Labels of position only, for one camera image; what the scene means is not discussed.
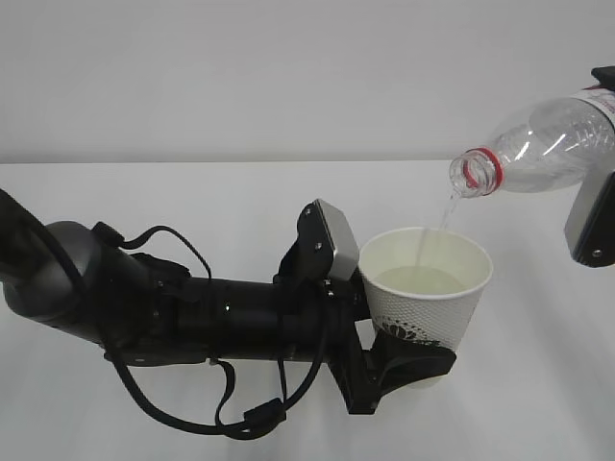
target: white paper cup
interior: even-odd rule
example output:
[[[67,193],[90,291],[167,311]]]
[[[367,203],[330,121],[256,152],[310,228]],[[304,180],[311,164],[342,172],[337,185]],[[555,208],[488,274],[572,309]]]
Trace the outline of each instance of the white paper cup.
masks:
[[[456,351],[493,273],[491,259],[481,246],[447,230],[430,230],[426,234],[421,266],[453,276],[464,291],[423,295],[398,291],[376,281],[388,270],[415,265],[424,230],[391,230],[375,236],[361,249],[358,268],[370,314],[374,323],[389,334]]]

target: cup rim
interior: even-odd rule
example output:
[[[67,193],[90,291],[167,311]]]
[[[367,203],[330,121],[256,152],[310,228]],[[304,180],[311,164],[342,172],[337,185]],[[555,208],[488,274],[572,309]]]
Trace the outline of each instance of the cup rim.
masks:
[[[452,232],[450,230],[439,230],[439,231],[444,231],[449,235],[454,235],[455,237],[459,237],[465,240],[466,242],[474,245],[477,249],[480,250],[480,252],[487,259],[487,262],[489,264],[489,273],[487,274],[487,277],[485,277],[484,281],[479,283],[478,285],[472,288],[468,288],[467,290],[464,290],[464,291],[457,291],[456,293],[448,293],[446,295],[424,295],[424,294],[419,294],[419,293],[409,293],[407,291],[395,290],[365,275],[365,273],[363,272],[363,269],[361,268],[361,255],[363,254],[363,251],[370,243],[372,243],[373,241],[379,238],[387,236],[389,233],[397,233],[397,232],[402,232],[402,231],[417,231],[417,230],[424,230],[424,229],[435,229],[435,228],[429,228],[429,227],[398,228],[398,229],[393,229],[393,230],[387,230],[385,232],[374,235],[372,238],[370,238],[367,242],[363,244],[359,252],[358,270],[360,271],[361,276],[382,291],[391,293],[396,296],[400,296],[402,298],[408,298],[408,299],[420,300],[420,301],[447,301],[447,300],[455,300],[457,298],[463,298],[464,296],[471,295],[473,293],[476,293],[482,290],[486,286],[486,284],[489,283],[489,281],[491,280],[491,277],[493,276],[493,261],[491,260],[489,253],[481,245],[479,245],[477,242],[475,242],[471,238],[466,237],[465,235],[462,235],[457,232]]]

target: clear plastic bottle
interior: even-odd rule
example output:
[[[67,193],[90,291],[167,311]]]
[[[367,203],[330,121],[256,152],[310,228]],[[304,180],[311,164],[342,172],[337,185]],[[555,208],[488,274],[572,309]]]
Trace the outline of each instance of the clear plastic bottle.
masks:
[[[592,163],[615,156],[615,93],[590,88],[508,118],[484,146],[451,163],[462,197],[554,190],[582,181]]]

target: black robotic arm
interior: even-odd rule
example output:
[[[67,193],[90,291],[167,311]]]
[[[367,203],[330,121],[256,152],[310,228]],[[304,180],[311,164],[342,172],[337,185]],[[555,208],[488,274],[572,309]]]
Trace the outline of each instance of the black robotic arm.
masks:
[[[207,263],[176,231],[158,226],[127,242],[104,223],[43,226],[0,190],[0,280],[16,314],[81,337],[105,350],[136,403],[157,421],[187,432],[258,438],[285,419],[327,363],[351,414],[373,414],[382,396],[411,382],[449,372],[455,354],[404,341],[379,330],[362,349],[355,322],[369,319],[358,249],[343,213],[322,200],[308,204],[297,239],[272,283],[213,279]],[[194,278],[172,261],[135,250],[158,231],[180,238],[209,276]],[[282,398],[225,425],[220,408],[234,388],[223,359],[277,360]],[[133,367],[211,360],[227,376],[215,425],[179,420],[155,407],[138,388]],[[311,362],[290,394],[285,360]]]

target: bottle neck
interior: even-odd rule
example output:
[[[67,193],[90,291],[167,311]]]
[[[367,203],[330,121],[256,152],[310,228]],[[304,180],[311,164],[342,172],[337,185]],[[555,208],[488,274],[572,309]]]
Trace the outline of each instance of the bottle neck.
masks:
[[[449,175],[453,188],[464,198],[489,195],[504,181],[498,158],[486,148],[473,149],[457,157],[451,163]]]

